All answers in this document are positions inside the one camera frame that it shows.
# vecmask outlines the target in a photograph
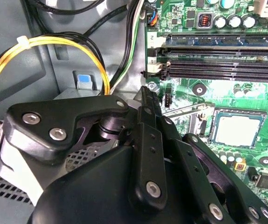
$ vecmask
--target ventilation grille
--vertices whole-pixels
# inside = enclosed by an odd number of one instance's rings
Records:
[[[100,147],[88,147],[68,155],[66,169],[68,172],[94,159]],[[32,204],[27,194],[0,177],[0,197],[21,203]]]

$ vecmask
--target wire bundle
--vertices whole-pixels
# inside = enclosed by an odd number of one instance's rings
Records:
[[[143,3],[143,0],[132,0],[129,4],[124,57],[116,73],[110,81],[111,94],[113,93],[117,85],[121,82],[121,80],[125,77],[131,66],[135,51],[139,18]]]
[[[104,83],[104,89],[105,89],[105,95],[108,95],[110,92],[110,83],[109,83],[109,79],[108,76],[106,74],[106,71],[104,69],[104,67],[102,66],[101,62],[96,58],[96,56],[87,48],[85,48],[84,46],[81,46],[80,44],[77,44],[71,40],[67,40],[61,37],[54,37],[54,36],[39,36],[39,37],[35,37],[35,38],[31,38],[28,40],[28,42],[25,44],[17,44],[15,46],[13,46],[12,48],[10,48],[9,50],[5,51],[1,56],[0,56],[0,73],[2,72],[2,70],[5,68],[5,66],[15,57],[17,56],[19,53],[21,53],[22,51],[26,50],[26,49],[30,49],[32,47],[35,46],[39,46],[39,45],[45,45],[45,44],[64,44],[64,45],[70,45],[70,46],[74,46],[80,50],[82,50],[84,53],[86,53],[91,59],[92,61],[96,64],[96,66],[99,68],[100,72],[101,72],[101,76],[103,79],[103,83]]]

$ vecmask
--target mounting hole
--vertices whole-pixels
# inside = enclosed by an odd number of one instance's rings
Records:
[[[156,153],[156,149],[154,147],[149,148],[152,153]]]
[[[207,91],[207,87],[205,85],[203,85],[202,83],[198,83],[196,85],[193,86],[192,92],[196,95],[196,96],[203,96]]]
[[[194,170],[195,170],[196,172],[199,172],[199,169],[198,169],[197,166],[194,166]]]
[[[117,101],[116,101],[116,103],[117,103],[117,105],[118,105],[118,106],[124,107],[123,102],[121,102],[121,101],[117,100]]]

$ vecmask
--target hex bolt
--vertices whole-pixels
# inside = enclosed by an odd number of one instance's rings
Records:
[[[172,124],[172,121],[170,120],[170,118],[168,117],[165,117],[165,121],[167,124],[171,125]]]
[[[116,101],[116,103],[117,103],[118,106],[124,107],[123,102],[121,102],[121,101],[118,100],[118,101]]]
[[[147,182],[146,190],[148,194],[150,194],[154,198],[158,198],[161,196],[161,189],[155,182],[152,181]]]
[[[267,209],[266,208],[263,208],[263,207],[261,207],[260,209],[261,209],[262,213],[264,214],[264,216],[266,218],[268,218],[268,211],[267,211]]]
[[[34,113],[26,113],[23,115],[22,119],[29,125],[36,125],[41,121],[40,117]]]
[[[149,108],[144,108],[145,112],[148,113],[148,114],[152,114],[151,110]]]
[[[216,204],[214,203],[209,204],[209,210],[216,219],[218,220],[223,219],[223,213]]]
[[[195,136],[192,136],[192,140],[193,140],[194,142],[198,142],[198,139],[197,139]]]
[[[253,207],[249,207],[249,210],[250,210],[250,212],[251,212],[251,214],[255,217],[255,218],[257,218],[257,219],[259,219],[259,214],[258,214],[258,212],[253,208]]]
[[[61,128],[53,128],[49,134],[50,137],[55,141],[63,141],[67,138],[67,133]]]

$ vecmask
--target green circuit board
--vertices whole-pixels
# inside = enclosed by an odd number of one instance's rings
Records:
[[[260,18],[251,9],[253,7],[253,0],[219,0],[215,4],[209,4],[212,0],[158,0],[154,5],[158,10],[158,23],[150,30],[156,30],[160,33],[268,33],[268,20]],[[221,5],[226,5],[228,2],[234,2],[230,8],[223,8]],[[245,29],[242,26],[232,28],[225,26],[222,29],[217,29],[214,25],[210,28],[200,28],[198,26],[198,17],[202,13],[209,13],[211,15],[211,23],[213,18],[222,15],[228,18],[230,15],[237,15],[243,17],[249,14],[255,18],[255,25],[252,28]]]
[[[147,83],[148,85],[156,85],[156,92],[160,97],[164,97],[166,89],[172,87],[172,104],[170,108],[166,108],[163,103],[163,113],[203,102],[215,104],[215,108],[206,111],[207,125],[205,128],[205,135],[202,140],[207,142],[207,145],[212,150],[239,152],[242,158],[246,161],[246,169],[244,171],[236,171],[232,163],[228,163],[227,165],[261,200],[264,201],[264,203],[268,205],[268,189],[257,187],[254,182],[249,180],[247,175],[247,169],[249,167],[255,167],[258,173],[262,172],[264,174],[268,174],[268,162],[266,164],[264,161],[264,158],[268,158],[268,84],[185,78],[173,78],[167,81],[150,78],[147,80]],[[201,84],[206,87],[204,95],[197,96],[193,92],[193,87],[197,84]],[[251,86],[251,92],[253,94],[250,94],[250,96],[240,95],[239,97],[236,97],[234,94],[234,87],[236,87],[236,85],[239,85],[241,89],[245,86]],[[216,125],[213,123],[213,116],[215,115],[214,110],[217,110],[217,108],[237,108],[241,111],[245,109],[252,109],[260,110],[265,113],[263,124],[259,126],[258,134],[255,136],[255,144],[253,147],[235,147],[210,141],[212,125]],[[172,118],[181,135],[189,132],[189,127],[191,125],[190,119],[190,116],[178,116]],[[239,129],[233,132],[230,131],[230,128],[231,127],[227,127],[227,129],[223,129],[221,132],[223,132],[223,135],[226,135],[227,132],[227,134],[230,135],[230,138],[234,138],[236,137],[234,136],[234,133],[242,132],[242,130],[247,130],[249,127],[247,124],[242,124]]]

